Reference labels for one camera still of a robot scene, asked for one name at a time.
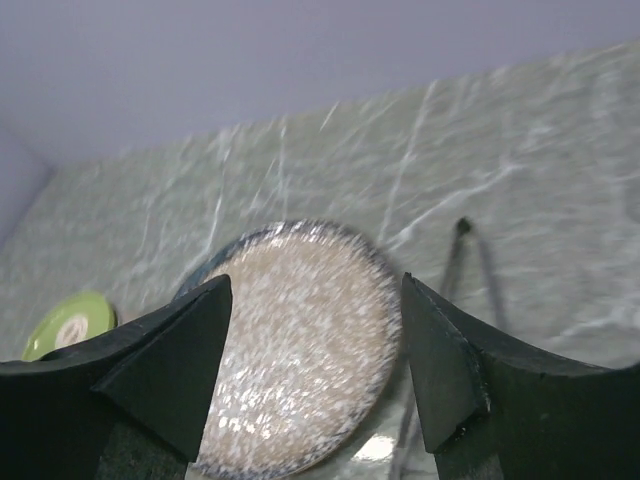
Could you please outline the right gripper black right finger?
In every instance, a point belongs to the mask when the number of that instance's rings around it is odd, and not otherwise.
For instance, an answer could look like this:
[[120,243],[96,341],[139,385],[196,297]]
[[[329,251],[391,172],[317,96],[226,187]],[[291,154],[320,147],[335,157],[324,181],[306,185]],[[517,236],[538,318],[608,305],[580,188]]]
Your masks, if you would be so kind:
[[411,275],[401,314],[423,441],[443,479],[635,479],[639,369],[534,347]]

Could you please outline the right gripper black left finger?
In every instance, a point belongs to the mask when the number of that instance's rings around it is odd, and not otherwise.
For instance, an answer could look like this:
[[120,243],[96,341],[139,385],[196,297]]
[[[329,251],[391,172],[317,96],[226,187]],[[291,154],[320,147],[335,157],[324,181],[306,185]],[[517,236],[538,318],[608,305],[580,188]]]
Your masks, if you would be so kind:
[[5,479],[181,479],[230,324],[221,275],[108,333],[1,366]]

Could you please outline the green round lid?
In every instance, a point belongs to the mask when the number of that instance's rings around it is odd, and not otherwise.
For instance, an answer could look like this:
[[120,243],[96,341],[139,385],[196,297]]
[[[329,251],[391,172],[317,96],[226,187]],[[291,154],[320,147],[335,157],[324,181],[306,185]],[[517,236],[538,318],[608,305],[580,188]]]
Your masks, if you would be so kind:
[[21,359],[39,360],[54,350],[104,334],[117,323],[116,310],[102,294],[76,293],[45,315],[29,336]]

